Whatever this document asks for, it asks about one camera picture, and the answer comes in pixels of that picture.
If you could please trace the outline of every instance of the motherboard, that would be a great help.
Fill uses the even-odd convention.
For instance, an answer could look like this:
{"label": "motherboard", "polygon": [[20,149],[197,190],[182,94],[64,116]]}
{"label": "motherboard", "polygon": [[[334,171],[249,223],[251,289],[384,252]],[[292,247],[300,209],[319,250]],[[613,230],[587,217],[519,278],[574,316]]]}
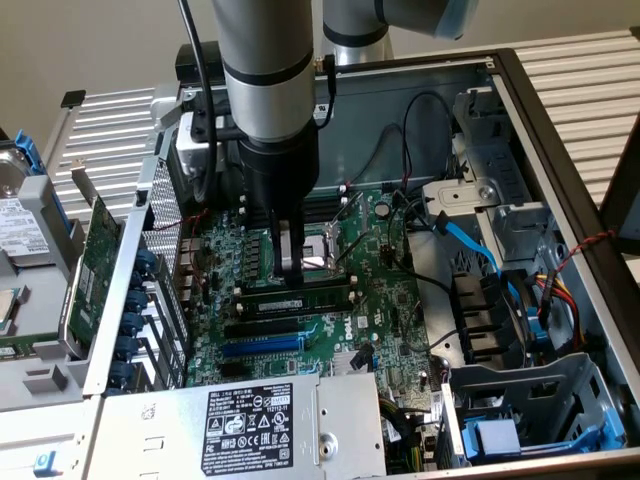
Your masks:
{"label": "motherboard", "polygon": [[[391,194],[364,191],[357,200],[333,223],[306,225],[309,288],[295,291],[273,276],[268,228],[247,230],[243,219],[230,212],[203,221],[203,247],[193,259],[194,269],[201,271],[194,275],[211,280],[209,292],[192,298],[195,341],[188,386],[316,372],[352,374],[351,361],[364,347],[372,352],[372,364],[358,372],[372,370],[382,395],[400,406],[430,407],[427,356],[412,352],[401,334],[406,328],[414,344],[426,341],[422,316],[416,315],[416,281],[389,268],[380,253],[388,245]],[[392,220],[392,232],[402,228],[401,218]],[[334,244],[318,247],[332,227]],[[322,268],[328,263],[324,252],[332,248],[337,262]],[[261,339],[284,332],[298,336],[298,348],[261,352]]]}

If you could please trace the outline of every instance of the white wall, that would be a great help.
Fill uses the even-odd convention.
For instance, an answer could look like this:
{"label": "white wall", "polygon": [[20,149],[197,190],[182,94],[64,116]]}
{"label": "white wall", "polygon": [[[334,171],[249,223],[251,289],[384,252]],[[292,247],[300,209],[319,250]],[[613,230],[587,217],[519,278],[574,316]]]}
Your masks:
{"label": "white wall", "polygon": [[[64,92],[171,81],[178,46],[187,41],[176,0],[1,1],[0,125],[10,135],[24,128],[41,149]],[[321,0],[312,2],[319,49]],[[191,4],[201,39],[215,39],[210,1]],[[631,25],[640,25],[640,0],[480,0],[459,42],[394,29],[391,36],[396,55],[404,55]]]}

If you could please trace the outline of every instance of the green expansion card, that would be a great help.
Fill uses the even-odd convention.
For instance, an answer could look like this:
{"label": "green expansion card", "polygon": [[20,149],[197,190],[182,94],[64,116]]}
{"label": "green expansion card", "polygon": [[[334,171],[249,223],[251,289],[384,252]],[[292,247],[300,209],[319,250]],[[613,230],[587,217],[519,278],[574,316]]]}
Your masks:
{"label": "green expansion card", "polygon": [[[380,260],[379,248],[387,243],[387,220],[376,217],[374,207],[380,202],[390,205],[391,196],[371,190],[364,192],[363,200],[368,208],[363,209],[356,203],[340,222],[340,251],[362,233],[363,211],[368,217],[365,222],[368,223],[367,235],[332,272],[305,273],[305,282],[317,281],[319,287],[303,291],[261,295],[280,284],[272,275],[268,230],[244,232],[236,223],[237,219],[229,214],[212,217],[203,226],[203,243],[213,253],[201,263],[207,265],[205,270],[215,281],[210,291],[210,305],[200,310],[201,313],[192,309],[191,328],[195,343],[189,362],[189,386],[315,372],[320,375],[340,373],[336,370],[352,370],[350,360],[360,347],[369,343],[375,349],[374,371],[380,392],[405,407],[430,407],[428,388],[420,387],[420,374],[429,368],[427,357],[411,352],[404,345],[399,329],[399,322],[403,322],[414,344],[426,341],[422,319],[414,320],[419,300],[416,282],[395,268],[387,268]],[[401,218],[398,215],[393,224],[395,239],[401,238],[398,233],[402,228]],[[323,224],[307,225],[307,239],[320,235],[323,228]],[[356,279],[352,276],[357,277],[355,285],[352,282]],[[251,290],[250,294],[238,299],[237,291],[234,295],[238,284]],[[357,299],[344,307],[349,291],[354,292]],[[202,302],[202,297],[196,294],[192,301],[195,306]],[[237,303],[242,304],[241,315],[238,315]],[[315,313],[317,305],[327,305],[327,308]],[[299,307],[308,307],[303,316],[294,313]],[[246,320],[268,318],[270,322],[262,323],[273,323],[286,321],[274,318],[290,321],[291,317],[297,317],[300,322],[298,332],[304,339],[304,348],[234,355],[233,358],[225,356],[226,345],[242,345],[247,341],[245,338],[230,341],[225,328],[228,334],[230,328],[242,329]],[[252,327],[247,330],[255,328],[256,324],[249,325]]]}
{"label": "green expansion card", "polygon": [[93,203],[84,252],[67,291],[62,318],[76,340],[88,348],[100,325],[118,256],[119,227],[100,197]]}

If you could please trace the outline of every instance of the blue pcie slot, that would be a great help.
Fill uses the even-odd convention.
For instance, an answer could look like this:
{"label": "blue pcie slot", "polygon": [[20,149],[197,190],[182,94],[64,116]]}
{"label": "blue pcie slot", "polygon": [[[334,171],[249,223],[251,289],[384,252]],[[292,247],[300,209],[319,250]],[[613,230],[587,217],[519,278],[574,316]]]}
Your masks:
{"label": "blue pcie slot", "polygon": [[245,355],[258,355],[261,353],[287,352],[291,350],[303,350],[304,338],[298,335],[269,338],[252,342],[227,343],[222,347],[225,357],[243,357]]}

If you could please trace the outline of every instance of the warning label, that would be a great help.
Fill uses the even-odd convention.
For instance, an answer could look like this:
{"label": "warning label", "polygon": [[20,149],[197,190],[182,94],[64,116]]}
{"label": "warning label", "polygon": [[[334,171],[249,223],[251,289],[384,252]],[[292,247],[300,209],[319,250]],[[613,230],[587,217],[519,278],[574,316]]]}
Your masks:
{"label": "warning label", "polygon": [[202,448],[207,476],[293,466],[293,385],[211,392]]}
{"label": "warning label", "polygon": [[0,200],[0,248],[10,257],[49,252],[33,214],[17,198]]}

